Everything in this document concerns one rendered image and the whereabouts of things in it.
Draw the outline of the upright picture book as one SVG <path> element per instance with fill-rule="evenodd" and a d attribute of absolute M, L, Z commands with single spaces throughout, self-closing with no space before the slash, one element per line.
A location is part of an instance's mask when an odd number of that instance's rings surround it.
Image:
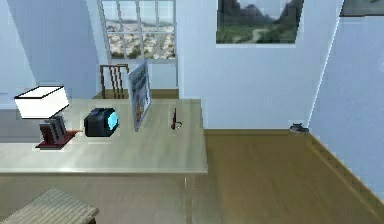
<path fill-rule="evenodd" d="M 134 130 L 138 132 L 151 105 L 150 81 L 146 60 L 128 73 L 128 93 Z"/>

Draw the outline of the dark framed wall picture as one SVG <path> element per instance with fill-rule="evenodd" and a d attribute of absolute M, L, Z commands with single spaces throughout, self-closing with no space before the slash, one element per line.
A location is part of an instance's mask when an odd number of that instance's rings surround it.
<path fill-rule="evenodd" d="M 344 0 L 340 16 L 384 16 L 384 0 Z"/>

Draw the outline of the white shade table lamp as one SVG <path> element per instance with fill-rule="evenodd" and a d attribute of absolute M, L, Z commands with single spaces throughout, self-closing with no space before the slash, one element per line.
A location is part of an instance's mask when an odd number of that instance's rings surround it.
<path fill-rule="evenodd" d="M 37 86 L 14 97 L 22 119 L 41 120 L 40 150 L 61 150 L 76 131 L 66 129 L 62 111 L 69 106 L 63 85 Z"/>

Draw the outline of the black alarm clock cyan face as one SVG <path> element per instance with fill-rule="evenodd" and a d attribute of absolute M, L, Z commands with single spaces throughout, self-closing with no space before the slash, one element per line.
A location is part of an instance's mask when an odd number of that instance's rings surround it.
<path fill-rule="evenodd" d="M 87 137 L 110 137 L 119 126 L 119 119 L 113 108 L 94 108 L 84 118 Z"/>

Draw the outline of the brown wooden slat chair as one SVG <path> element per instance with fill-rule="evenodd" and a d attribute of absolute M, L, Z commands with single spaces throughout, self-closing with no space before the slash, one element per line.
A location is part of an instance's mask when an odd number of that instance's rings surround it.
<path fill-rule="evenodd" d="M 125 69 L 129 71 L 127 64 L 106 64 L 100 65 L 100 84 L 101 84 L 101 96 L 103 99 L 106 98 L 106 88 L 105 88 L 105 75 L 104 70 L 107 69 L 109 73 L 109 78 L 111 81 L 112 92 L 115 99 L 124 99 L 124 88 L 123 88 L 123 78 L 122 70 Z"/>

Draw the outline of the small grey floor object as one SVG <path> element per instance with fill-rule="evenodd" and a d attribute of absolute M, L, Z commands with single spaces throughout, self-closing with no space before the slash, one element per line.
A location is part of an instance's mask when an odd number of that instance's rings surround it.
<path fill-rule="evenodd" d="M 309 129 L 303 127 L 301 123 L 293 123 L 293 124 L 290 126 L 289 130 L 290 130 L 291 132 L 299 133 L 299 134 L 306 134 L 306 133 L 309 132 Z"/>

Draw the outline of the white framed window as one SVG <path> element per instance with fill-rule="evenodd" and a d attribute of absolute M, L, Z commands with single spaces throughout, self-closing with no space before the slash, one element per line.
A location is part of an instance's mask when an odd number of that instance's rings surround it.
<path fill-rule="evenodd" d="M 112 59 L 174 60 L 176 0 L 100 0 Z"/>

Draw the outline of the small red key fob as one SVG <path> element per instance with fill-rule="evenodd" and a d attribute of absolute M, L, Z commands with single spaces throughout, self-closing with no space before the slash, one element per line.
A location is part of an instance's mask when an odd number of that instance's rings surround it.
<path fill-rule="evenodd" d="M 173 117 L 172 117 L 172 124 L 171 124 L 171 129 L 172 130 L 177 130 L 181 128 L 183 123 L 181 121 L 177 120 L 177 109 L 174 109 L 173 112 Z"/>

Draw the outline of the pale grey table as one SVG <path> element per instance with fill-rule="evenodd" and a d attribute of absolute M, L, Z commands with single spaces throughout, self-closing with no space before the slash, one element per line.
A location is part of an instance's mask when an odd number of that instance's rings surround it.
<path fill-rule="evenodd" d="M 85 135 L 84 118 L 96 107 L 115 109 L 119 127 L 111 137 Z M 174 109 L 183 123 L 177 130 Z M 138 132 L 127 100 L 73 99 L 63 115 L 78 133 L 62 150 L 0 143 L 0 177 L 176 175 L 184 179 L 185 223 L 192 224 L 194 180 L 208 173 L 199 99 L 154 99 Z"/>

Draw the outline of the landscape wall picture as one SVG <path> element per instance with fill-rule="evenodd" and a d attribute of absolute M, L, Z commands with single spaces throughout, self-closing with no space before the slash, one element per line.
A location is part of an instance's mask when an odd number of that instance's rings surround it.
<path fill-rule="evenodd" d="M 273 18 L 256 4 L 218 0 L 217 44 L 294 44 L 304 0 L 288 0 Z"/>

